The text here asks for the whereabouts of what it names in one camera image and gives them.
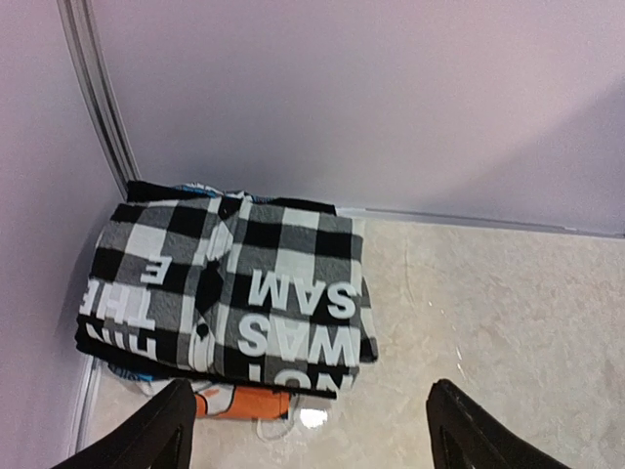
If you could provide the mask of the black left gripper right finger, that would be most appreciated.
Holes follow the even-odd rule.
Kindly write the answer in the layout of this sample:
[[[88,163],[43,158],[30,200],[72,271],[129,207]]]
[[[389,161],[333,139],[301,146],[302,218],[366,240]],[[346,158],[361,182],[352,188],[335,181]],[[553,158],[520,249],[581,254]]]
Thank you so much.
[[[566,468],[517,437],[448,379],[433,384],[426,412],[436,469]]]

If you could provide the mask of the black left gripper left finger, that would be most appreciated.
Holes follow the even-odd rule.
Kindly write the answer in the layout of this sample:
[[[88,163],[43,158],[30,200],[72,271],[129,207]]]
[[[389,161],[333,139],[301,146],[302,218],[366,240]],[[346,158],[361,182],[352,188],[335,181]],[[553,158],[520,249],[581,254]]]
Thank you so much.
[[[175,379],[108,435],[56,465],[66,468],[188,468],[195,395]]]

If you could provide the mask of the black white checked shirt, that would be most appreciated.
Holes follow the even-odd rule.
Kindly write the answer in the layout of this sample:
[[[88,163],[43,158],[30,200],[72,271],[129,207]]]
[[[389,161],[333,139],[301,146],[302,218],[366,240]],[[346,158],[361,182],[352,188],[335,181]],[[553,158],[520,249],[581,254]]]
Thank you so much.
[[[335,397],[378,360],[353,218],[229,197],[122,203],[79,351],[149,372]]]

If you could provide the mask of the black t-shirt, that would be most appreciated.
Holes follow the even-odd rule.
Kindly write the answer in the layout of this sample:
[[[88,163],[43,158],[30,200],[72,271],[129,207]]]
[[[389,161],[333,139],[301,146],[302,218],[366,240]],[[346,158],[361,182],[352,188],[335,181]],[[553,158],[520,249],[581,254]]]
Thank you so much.
[[[151,202],[170,199],[187,200],[220,196],[237,199],[244,198],[259,204],[302,209],[333,216],[337,215],[336,207],[332,204],[288,197],[256,196],[243,191],[221,192],[209,186],[202,186],[198,184],[168,188],[144,181],[131,181],[128,185],[126,202]],[[197,381],[207,380],[220,384],[243,384],[241,380],[219,378],[211,374],[197,373],[190,370],[175,368],[167,364],[154,362],[139,355],[132,354],[131,352],[107,345],[99,338],[92,338],[88,335],[86,328],[87,323],[88,320],[84,315],[78,315],[78,327],[74,336],[77,350],[84,354],[101,359],[104,362],[108,362],[109,364],[124,368],[128,372],[136,373],[138,375],[150,375],[153,381],[185,378]]]

